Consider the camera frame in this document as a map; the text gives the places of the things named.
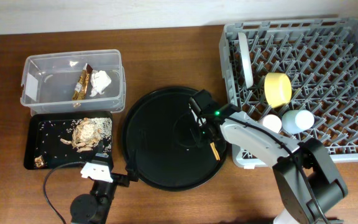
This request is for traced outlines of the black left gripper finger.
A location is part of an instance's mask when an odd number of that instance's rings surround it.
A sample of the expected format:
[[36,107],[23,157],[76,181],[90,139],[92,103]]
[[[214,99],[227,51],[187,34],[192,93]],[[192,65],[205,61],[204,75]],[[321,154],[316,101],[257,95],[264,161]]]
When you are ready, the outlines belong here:
[[136,150],[126,152],[126,168],[127,175],[125,176],[124,183],[137,182],[139,180],[139,173],[136,164]]
[[108,155],[104,152],[104,143],[100,141],[95,148],[95,155],[93,157],[93,162],[96,164],[108,163]]

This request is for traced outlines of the food scraps pile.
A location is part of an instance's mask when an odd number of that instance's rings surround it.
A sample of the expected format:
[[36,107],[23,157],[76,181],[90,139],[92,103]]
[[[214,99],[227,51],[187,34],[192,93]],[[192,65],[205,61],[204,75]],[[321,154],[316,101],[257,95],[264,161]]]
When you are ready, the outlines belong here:
[[35,169],[51,169],[70,162],[92,160],[98,143],[111,155],[112,120],[82,118],[41,121],[33,159]]

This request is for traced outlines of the pink cup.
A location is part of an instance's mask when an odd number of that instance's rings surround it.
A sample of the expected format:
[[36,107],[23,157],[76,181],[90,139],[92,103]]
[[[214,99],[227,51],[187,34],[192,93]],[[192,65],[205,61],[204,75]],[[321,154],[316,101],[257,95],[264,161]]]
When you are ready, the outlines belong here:
[[258,123],[275,133],[279,133],[282,128],[282,120],[274,114],[268,114],[260,118]]

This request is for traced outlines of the gold snack wrapper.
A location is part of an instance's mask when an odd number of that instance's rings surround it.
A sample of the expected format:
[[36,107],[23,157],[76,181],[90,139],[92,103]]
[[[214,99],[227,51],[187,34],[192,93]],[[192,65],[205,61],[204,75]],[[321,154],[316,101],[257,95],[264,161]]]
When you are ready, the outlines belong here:
[[80,78],[75,86],[72,100],[84,100],[92,71],[93,68],[86,63],[81,71]]

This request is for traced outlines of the white tissue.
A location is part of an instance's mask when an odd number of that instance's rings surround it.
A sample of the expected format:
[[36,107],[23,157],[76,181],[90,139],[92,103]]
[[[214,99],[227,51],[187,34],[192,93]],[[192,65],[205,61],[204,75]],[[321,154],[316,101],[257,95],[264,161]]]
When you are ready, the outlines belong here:
[[111,78],[104,70],[92,71],[91,73],[91,93],[90,97],[94,97],[97,94],[103,95],[104,90],[110,85]]

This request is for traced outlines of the grey ceramic plate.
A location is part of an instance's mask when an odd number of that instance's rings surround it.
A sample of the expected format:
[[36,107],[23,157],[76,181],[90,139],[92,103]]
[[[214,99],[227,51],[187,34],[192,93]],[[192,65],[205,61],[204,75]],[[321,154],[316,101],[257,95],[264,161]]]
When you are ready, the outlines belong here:
[[238,33],[239,48],[241,53],[242,67],[244,72],[244,80],[246,88],[249,89],[254,84],[254,78],[252,74],[252,66],[250,62],[250,53],[248,40],[244,33]]

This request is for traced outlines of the yellow bowl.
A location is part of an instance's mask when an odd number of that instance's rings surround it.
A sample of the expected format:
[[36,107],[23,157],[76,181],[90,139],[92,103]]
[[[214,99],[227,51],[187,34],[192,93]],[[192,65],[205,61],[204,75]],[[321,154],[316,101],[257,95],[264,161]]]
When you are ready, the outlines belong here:
[[264,81],[265,98],[272,108],[281,107],[291,100],[292,88],[285,73],[268,73]]

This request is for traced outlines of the light blue cup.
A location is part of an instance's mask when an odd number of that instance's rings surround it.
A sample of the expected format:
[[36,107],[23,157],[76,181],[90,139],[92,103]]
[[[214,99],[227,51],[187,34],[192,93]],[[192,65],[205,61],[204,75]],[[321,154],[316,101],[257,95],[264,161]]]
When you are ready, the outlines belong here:
[[289,134],[298,134],[314,125],[314,116],[308,110],[290,110],[282,116],[282,128]]

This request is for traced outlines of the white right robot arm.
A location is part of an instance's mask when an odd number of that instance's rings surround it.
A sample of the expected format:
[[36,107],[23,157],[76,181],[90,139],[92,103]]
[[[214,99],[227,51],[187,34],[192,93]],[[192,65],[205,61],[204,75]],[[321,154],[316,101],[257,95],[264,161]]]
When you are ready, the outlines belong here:
[[348,194],[347,185],[325,146],[275,133],[228,104],[220,110],[191,106],[211,139],[250,151],[273,170],[283,211],[274,223],[330,223],[326,212]]

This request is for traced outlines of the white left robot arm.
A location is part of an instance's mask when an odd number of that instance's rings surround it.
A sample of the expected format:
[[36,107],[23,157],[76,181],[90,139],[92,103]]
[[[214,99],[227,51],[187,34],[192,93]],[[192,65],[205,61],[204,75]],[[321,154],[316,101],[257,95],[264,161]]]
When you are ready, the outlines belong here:
[[77,196],[70,205],[72,223],[106,223],[114,194],[118,187],[128,187],[139,180],[136,152],[130,151],[126,174],[112,171],[112,155],[96,153],[85,162],[80,171],[82,178],[91,179],[93,186],[88,194]]

